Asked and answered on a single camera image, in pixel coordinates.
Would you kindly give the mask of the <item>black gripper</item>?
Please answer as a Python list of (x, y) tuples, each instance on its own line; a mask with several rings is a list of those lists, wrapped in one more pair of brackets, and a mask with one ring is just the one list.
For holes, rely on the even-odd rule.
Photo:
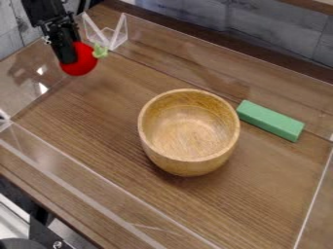
[(74, 12), (67, 11), (64, 7), (66, 1), (21, 0), (21, 3), (31, 25), (39, 27), (43, 35), (49, 37), (59, 61), (71, 64), (78, 59), (74, 43), (80, 42), (80, 35)]

